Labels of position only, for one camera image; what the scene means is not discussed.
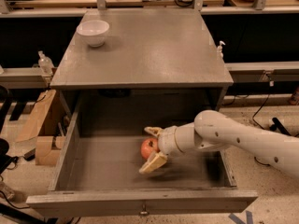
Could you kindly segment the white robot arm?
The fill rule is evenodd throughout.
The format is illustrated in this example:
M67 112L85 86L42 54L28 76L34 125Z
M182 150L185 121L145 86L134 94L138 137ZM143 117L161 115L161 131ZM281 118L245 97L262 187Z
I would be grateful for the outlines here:
M139 169L151 173L169 158L191 150L219 151L239 147L288 175L299 177L299 139L246 126L214 110L200 112L192 123L167 128L147 127L157 139L158 149L150 153Z

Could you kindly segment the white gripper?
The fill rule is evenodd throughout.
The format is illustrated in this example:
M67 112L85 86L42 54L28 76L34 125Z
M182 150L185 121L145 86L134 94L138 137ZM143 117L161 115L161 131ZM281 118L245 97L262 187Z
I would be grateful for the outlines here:
M162 152L153 151L147 161L139 169L140 174L149 174L167 163L167 156L182 155L176 141L177 126L171 126L165 129L161 127L145 127L144 131L154 137L158 137L158 147Z

